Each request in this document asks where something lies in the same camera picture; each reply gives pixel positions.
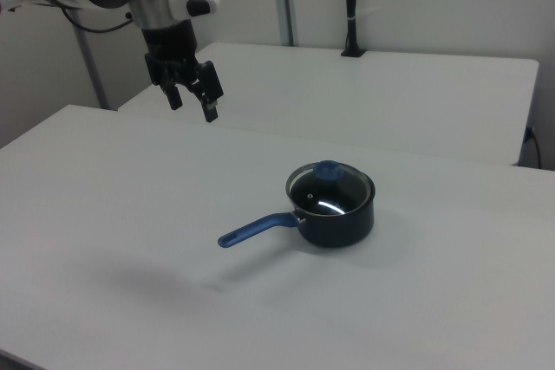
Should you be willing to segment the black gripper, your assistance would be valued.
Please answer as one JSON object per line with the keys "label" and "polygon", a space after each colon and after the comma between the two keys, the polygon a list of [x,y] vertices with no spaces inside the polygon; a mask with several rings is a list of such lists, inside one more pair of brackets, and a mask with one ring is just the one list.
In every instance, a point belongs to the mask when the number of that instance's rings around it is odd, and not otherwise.
{"label": "black gripper", "polygon": [[153,85],[166,96],[172,110],[182,107],[177,83],[192,83],[191,92],[200,102],[206,122],[218,118],[218,99],[224,95],[220,80],[210,61],[199,62],[198,47],[190,20],[161,29],[143,29],[147,45],[145,61]]}

